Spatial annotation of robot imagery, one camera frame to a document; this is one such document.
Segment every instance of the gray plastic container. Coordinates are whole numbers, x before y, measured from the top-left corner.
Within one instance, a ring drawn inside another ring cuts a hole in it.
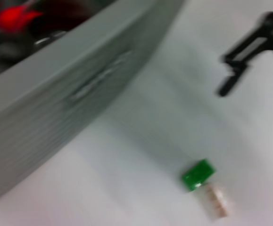
[[[97,117],[148,61],[183,0],[118,0],[0,74],[0,196]]]

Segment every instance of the red toy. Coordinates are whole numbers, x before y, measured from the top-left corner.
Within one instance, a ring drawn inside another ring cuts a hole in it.
[[[0,29],[6,33],[21,32],[32,20],[42,16],[37,11],[27,11],[27,6],[8,8],[0,13]]]

